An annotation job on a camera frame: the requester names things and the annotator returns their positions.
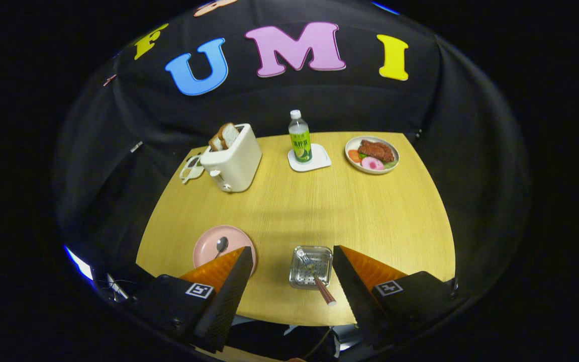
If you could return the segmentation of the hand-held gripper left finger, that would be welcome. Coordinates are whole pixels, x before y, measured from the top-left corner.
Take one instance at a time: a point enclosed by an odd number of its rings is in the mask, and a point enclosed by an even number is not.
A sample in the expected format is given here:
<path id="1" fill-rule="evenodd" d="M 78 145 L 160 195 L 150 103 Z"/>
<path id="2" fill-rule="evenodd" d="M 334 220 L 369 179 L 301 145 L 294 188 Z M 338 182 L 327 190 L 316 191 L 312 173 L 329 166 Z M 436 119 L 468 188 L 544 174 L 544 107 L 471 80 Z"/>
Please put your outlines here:
<path id="1" fill-rule="evenodd" d="M 177 343 L 221 352 L 251 268 L 244 246 L 181 277 L 160 275 L 129 297 L 129 312 Z"/>

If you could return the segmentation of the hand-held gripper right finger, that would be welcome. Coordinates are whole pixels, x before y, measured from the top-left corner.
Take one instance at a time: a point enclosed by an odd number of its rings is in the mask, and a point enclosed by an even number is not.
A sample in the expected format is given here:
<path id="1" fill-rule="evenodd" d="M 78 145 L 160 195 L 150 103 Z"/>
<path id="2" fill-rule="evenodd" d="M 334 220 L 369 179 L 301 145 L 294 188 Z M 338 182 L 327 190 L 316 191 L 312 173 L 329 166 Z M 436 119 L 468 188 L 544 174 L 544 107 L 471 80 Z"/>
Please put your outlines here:
<path id="1" fill-rule="evenodd" d="M 365 341 L 374 349 L 410 341 L 459 307 L 459 294 L 427 271 L 407 275 L 343 245 L 333 268 Z"/>

